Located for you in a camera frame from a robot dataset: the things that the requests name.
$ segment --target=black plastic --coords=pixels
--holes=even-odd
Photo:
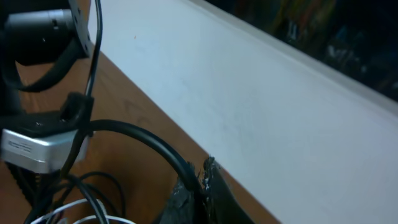
[[[76,0],[60,1],[60,4],[42,1],[47,7],[35,3],[38,6],[31,10],[23,5],[25,1],[15,2],[19,2],[19,7],[8,2],[6,8],[10,9],[3,12],[7,57],[23,65],[55,62],[72,39],[78,40],[80,46],[78,58],[90,56],[92,45],[87,23]]]
[[[208,223],[205,206],[202,199],[198,199],[195,193],[188,190],[180,178],[174,186],[170,198],[163,212],[152,224],[206,224]]]
[[[241,208],[235,200],[223,176],[220,167],[213,157],[208,158],[203,168],[203,185],[208,194],[207,210],[208,217],[212,223],[245,223],[254,224],[249,215]]]
[[[23,114],[0,118],[0,129],[42,138],[80,129],[90,122],[94,98],[81,93],[70,93],[60,111]]]
[[[19,101],[18,91],[6,86],[2,78],[0,78],[0,117],[20,113],[23,113],[23,110]]]

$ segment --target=white cable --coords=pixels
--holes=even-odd
[[[68,218],[65,217],[65,218],[61,219],[57,224],[68,224],[68,223],[69,223]]]
[[[107,216],[108,214],[106,213],[105,205],[100,200],[97,199],[97,201],[98,201],[99,205],[102,208],[102,212],[104,213],[105,216]]]
[[[46,214],[46,215],[34,220],[30,224],[38,224],[38,223],[40,223],[43,220],[47,220],[47,219],[51,218],[53,215],[55,215],[57,213],[60,213],[60,212],[66,210],[66,209],[68,209],[70,207],[73,207],[75,205],[78,205],[80,203],[85,203],[85,202],[87,202],[87,199],[80,199],[80,200],[77,200],[76,202],[69,203],[67,205],[64,205],[62,207],[59,207],[59,208],[55,209],[53,212],[50,212],[50,213],[48,213],[48,214]]]
[[[125,218],[113,217],[111,215],[105,215],[105,217],[108,220],[110,219],[110,220],[116,220],[116,221],[119,221],[119,222],[124,222],[124,223],[127,223],[127,224],[135,224],[134,222],[132,222],[130,220],[127,220]],[[81,220],[78,220],[78,221],[74,222],[73,224],[80,224],[82,222],[85,222],[85,221],[88,221],[88,220],[93,220],[93,219],[96,219],[96,218],[97,217],[95,215],[90,215],[90,216],[88,216],[86,218],[82,218]]]

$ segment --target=black mount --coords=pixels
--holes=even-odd
[[[0,0],[0,137],[3,129],[40,138],[85,127],[90,122],[92,97],[70,93],[59,111],[26,114],[17,90],[40,92],[53,87],[91,50],[87,23],[76,0]],[[24,86],[16,62],[54,66],[36,83]],[[49,175],[7,166],[34,206],[40,201],[34,195]]]

